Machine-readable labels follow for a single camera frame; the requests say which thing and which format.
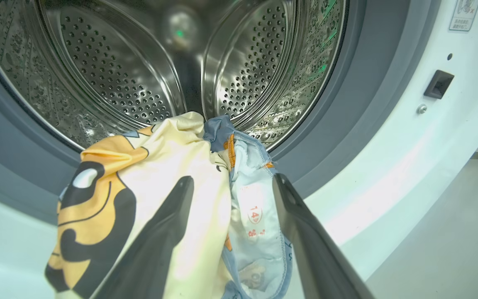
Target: black square latch hole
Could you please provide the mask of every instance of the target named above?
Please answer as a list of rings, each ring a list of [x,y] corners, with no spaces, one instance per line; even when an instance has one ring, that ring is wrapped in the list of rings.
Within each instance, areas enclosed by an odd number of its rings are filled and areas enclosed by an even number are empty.
[[[453,78],[455,78],[454,75],[437,70],[423,95],[433,98],[442,98],[444,93],[446,93],[449,84],[453,81]]]

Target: clothing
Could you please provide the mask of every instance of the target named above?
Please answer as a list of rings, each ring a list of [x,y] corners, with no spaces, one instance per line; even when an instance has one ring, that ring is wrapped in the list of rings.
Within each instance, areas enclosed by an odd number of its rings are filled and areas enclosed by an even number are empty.
[[[81,153],[59,201],[57,244],[46,267],[57,297],[91,297],[183,176],[194,180],[193,199],[163,298],[224,293],[214,282],[231,217],[228,166],[202,135],[203,117],[188,112]]]
[[[292,273],[292,245],[279,227],[276,169],[263,145],[235,130],[227,115],[207,121],[204,139],[230,169],[232,211],[222,259],[233,280],[223,299],[282,298]]]

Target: stainless steel drum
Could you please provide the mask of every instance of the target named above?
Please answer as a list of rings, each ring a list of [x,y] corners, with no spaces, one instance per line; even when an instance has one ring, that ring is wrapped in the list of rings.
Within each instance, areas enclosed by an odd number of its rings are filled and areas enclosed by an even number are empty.
[[[270,150],[320,97],[344,0],[0,0],[0,79],[75,148],[188,110]]]

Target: light blue cloth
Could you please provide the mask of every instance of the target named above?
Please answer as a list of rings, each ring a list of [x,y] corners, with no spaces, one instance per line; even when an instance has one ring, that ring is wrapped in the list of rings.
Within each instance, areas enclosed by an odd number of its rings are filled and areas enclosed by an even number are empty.
[[[211,151],[224,151],[234,134],[235,167],[230,170],[232,219],[222,259],[232,275],[223,299],[277,299],[287,292],[292,273],[292,245],[281,233],[273,194],[275,168],[258,140],[235,130],[227,115],[204,125]]]

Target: cream colored cloth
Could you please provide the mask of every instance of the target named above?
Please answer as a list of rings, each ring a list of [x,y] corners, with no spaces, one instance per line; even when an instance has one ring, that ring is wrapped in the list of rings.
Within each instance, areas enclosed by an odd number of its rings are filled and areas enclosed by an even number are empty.
[[[58,242],[46,268],[60,298],[92,297],[183,176],[193,178],[194,193],[163,298],[222,296],[228,279],[217,272],[225,270],[220,257],[230,222],[229,170],[202,135],[203,117],[188,112],[82,152],[61,195]]]

